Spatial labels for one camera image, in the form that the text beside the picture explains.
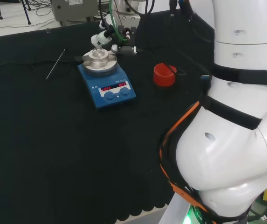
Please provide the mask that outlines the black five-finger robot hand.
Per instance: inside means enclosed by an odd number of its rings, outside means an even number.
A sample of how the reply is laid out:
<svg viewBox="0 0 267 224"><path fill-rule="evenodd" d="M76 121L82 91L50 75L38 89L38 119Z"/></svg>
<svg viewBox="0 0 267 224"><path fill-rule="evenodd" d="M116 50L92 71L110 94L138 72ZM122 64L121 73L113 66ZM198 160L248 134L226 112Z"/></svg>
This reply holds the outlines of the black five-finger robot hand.
<svg viewBox="0 0 267 224"><path fill-rule="evenodd" d="M91 37L91 43L95 48L110 48L114 55L133 56L138 50L135 46L136 27L125 28L111 21L110 14L102 17L99 23L102 32Z"/></svg>

